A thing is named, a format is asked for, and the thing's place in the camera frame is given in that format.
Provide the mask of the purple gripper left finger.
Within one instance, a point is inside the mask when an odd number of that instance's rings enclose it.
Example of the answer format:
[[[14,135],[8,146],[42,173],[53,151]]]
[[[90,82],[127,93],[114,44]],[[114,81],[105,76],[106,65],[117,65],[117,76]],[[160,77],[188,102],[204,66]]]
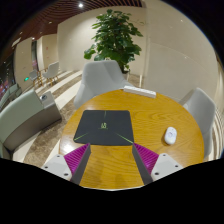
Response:
[[[66,155],[56,154],[42,166],[42,169],[79,185],[91,154],[89,143]]]

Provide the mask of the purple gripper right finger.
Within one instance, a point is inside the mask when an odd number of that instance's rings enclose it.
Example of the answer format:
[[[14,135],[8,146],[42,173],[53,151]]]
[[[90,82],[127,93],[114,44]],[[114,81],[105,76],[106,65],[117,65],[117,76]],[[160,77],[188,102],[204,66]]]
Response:
[[[157,154],[137,143],[132,145],[132,154],[145,185],[182,169],[167,153]]]

